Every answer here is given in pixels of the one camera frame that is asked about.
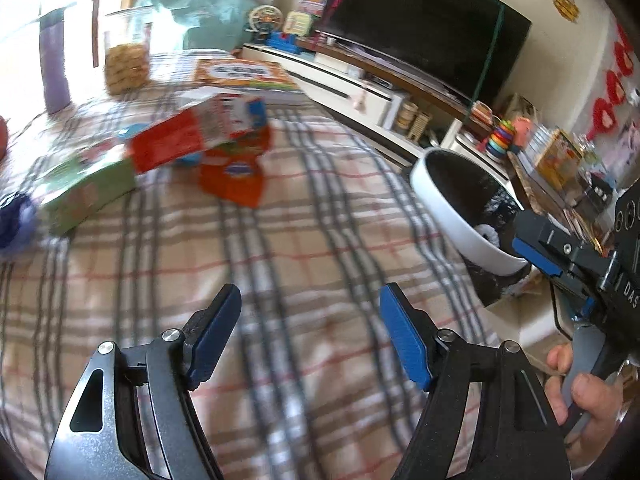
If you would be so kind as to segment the right hand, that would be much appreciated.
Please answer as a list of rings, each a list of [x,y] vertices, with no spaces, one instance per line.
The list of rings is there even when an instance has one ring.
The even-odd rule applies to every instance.
[[[566,374],[573,363],[570,344],[560,344],[550,350],[547,365],[555,372]],[[559,426],[565,424],[568,407],[562,397],[563,377],[550,377],[544,385],[548,402]],[[623,406],[623,381],[620,376],[608,384],[591,374],[579,374],[572,382],[572,399],[591,418],[577,437],[566,445],[566,454],[572,469],[590,466],[611,441],[617,428],[617,417]]]

